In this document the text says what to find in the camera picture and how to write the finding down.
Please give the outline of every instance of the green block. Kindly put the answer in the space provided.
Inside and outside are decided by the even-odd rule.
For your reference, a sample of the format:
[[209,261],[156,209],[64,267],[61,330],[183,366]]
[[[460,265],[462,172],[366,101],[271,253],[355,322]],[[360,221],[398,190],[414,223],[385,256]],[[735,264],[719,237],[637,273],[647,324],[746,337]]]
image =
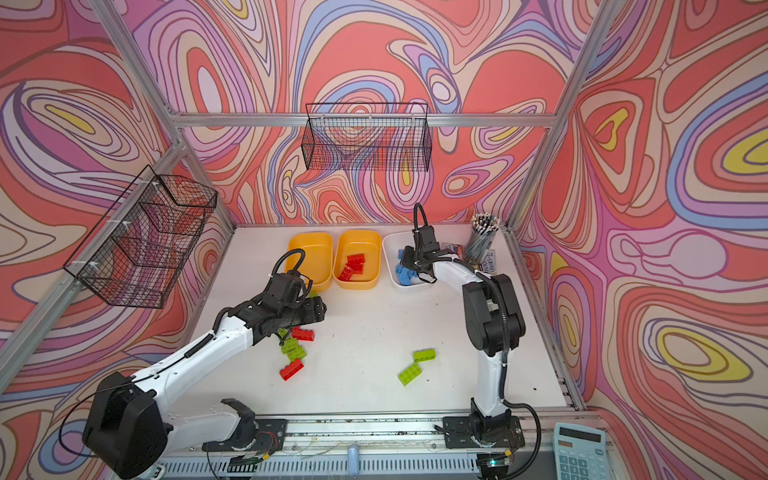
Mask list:
[[304,351],[303,347],[298,346],[295,349],[288,352],[287,355],[288,355],[288,360],[292,362],[295,359],[304,358],[306,356],[306,352]]
[[413,361],[424,362],[426,360],[434,360],[436,356],[435,349],[419,350],[413,353]]
[[411,380],[421,375],[421,373],[422,373],[422,370],[419,368],[418,365],[414,363],[407,369],[400,372],[400,374],[397,375],[397,378],[400,379],[400,383],[402,383],[402,386],[406,386],[411,382]]
[[285,342],[283,342],[283,353],[288,353],[291,350],[295,349],[299,346],[299,340],[297,339],[287,339]]

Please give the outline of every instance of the wire basket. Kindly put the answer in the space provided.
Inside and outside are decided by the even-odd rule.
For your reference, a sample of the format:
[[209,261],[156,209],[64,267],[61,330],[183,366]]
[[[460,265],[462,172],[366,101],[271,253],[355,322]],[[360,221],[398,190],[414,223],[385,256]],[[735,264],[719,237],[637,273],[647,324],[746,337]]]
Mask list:
[[306,104],[306,169],[429,171],[428,112],[420,102]]
[[65,270],[109,305],[163,308],[216,202],[212,188],[154,175],[82,268]]

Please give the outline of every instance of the cup of pencils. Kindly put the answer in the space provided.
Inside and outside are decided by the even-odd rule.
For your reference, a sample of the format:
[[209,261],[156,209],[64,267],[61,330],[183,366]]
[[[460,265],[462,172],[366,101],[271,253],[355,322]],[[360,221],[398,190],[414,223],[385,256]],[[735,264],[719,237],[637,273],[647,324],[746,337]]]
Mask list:
[[475,266],[482,263],[497,230],[498,218],[491,214],[472,215],[472,235],[464,246],[464,261]]

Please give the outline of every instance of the white table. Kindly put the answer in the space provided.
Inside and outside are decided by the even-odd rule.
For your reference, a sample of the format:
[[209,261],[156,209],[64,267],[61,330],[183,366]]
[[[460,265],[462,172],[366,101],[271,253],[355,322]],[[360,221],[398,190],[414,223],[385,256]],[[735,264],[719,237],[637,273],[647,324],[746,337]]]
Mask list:
[[[328,232],[334,248],[342,232],[355,227],[242,227],[223,258],[203,315],[192,338],[210,329],[225,306],[236,306],[260,293],[291,237]],[[403,225],[357,227],[382,237],[410,230]],[[438,241],[464,243],[469,225],[435,225]],[[512,278],[527,332],[514,350],[506,384],[512,402],[540,407],[565,406],[558,378],[533,318],[528,298],[501,234],[492,248],[498,273]],[[328,306],[315,331],[304,368],[287,382],[279,371],[288,363],[278,340],[270,337],[224,363],[175,404],[181,411],[234,397],[262,415],[351,412],[444,412],[466,410],[474,395],[477,351],[465,330],[463,302],[452,288],[437,282],[423,293],[398,293],[382,255],[382,272],[372,290],[343,290],[332,285],[321,293]],[[421,363],[423,373],[403,387],[397,378],[412,363],[414,350],[435,348],[437,359]]]

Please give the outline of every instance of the light blue calculator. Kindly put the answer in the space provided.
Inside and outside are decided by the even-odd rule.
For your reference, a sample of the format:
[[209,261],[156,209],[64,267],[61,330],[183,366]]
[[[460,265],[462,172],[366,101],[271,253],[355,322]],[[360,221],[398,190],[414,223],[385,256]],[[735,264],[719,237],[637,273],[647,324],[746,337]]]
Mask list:
[[605,432],[571,423],[554,426],[554,461],[558,480],[608,480]]

